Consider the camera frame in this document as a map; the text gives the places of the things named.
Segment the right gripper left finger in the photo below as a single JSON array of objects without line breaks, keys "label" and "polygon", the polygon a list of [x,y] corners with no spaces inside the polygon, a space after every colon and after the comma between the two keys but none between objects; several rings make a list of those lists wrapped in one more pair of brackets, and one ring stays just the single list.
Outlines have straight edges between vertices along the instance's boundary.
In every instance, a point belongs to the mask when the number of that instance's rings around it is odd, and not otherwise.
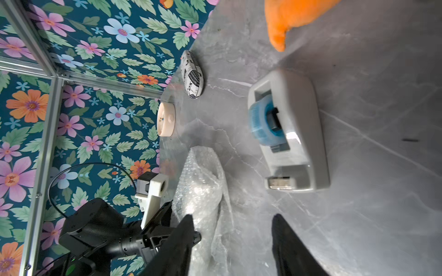
[{"label": "right gripper left finger", "polygon": [[187,276],[189,273],[195,228],[192,215],[186,215],[167,238],[158,254],[140,276]]}]

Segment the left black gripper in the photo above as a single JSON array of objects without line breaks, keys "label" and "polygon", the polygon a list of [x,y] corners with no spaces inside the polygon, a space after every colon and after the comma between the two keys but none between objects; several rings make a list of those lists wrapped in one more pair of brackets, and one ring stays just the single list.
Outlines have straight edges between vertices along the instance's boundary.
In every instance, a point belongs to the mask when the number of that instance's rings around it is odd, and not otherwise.
[{"label": "left black gripper", "polygon": [[[151,262],[158,254],[167,238],[178,227],[172,225],[172,202],[169,201],[154,215],[142,230],[139,254],[145,262]],[[201,242],[201,233],[195,230],[193,247]]]}]

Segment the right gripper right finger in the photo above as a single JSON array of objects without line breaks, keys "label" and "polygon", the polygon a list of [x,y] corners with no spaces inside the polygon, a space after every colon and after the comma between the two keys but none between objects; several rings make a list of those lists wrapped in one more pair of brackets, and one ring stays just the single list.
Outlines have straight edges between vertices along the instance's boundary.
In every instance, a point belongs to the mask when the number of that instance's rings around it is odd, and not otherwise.
[{"label": "right gripper right finger", "polygon": [[272,253],[279,276],[328,275],[281,214],[272,219]]}]

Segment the clear bubble wrap sheet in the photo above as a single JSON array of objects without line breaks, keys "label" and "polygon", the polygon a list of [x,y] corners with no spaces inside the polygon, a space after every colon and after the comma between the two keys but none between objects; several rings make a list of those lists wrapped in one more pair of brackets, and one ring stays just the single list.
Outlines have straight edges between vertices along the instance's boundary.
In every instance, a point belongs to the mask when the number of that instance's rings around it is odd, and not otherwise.
[{"label": "clear bubble wrap sheet", "polygon": [[192,215],[201,241],[192,249],[191,276],[229,273],[227,236],[233,231],[233,213],[227,179],[216,152],[209,147],[190,149],[172,204],[178,220]]}]

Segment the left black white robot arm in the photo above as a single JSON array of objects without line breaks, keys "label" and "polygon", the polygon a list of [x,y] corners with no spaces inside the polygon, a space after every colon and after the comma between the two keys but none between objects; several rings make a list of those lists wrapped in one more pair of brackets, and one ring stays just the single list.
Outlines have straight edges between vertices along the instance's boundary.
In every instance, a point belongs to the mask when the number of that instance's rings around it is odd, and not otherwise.
[{"label": "left black white robot arm", "polygon": [[171,227],[172,204],[167,202],[145,227],[125,223],[122,214],[100,198],[86,203],[64,222],[59,244],[68,250],[44,265],[38,276],[109,276],[114,259],[140,256],[142,276],[186,276],[192,249],[201,242],[193,217]]}]

